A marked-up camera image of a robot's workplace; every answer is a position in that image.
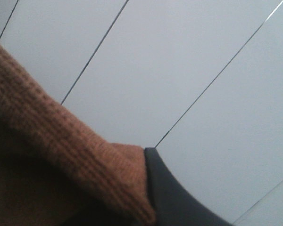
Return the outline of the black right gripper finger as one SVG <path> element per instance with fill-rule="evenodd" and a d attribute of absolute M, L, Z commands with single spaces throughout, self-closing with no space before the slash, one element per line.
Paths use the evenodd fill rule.
<path fill-rule="evenodd" d="M 154 147 L 144 149 L 147 192 L 157 226 L 230 226 L 210 211 L 176 180 Z"/>

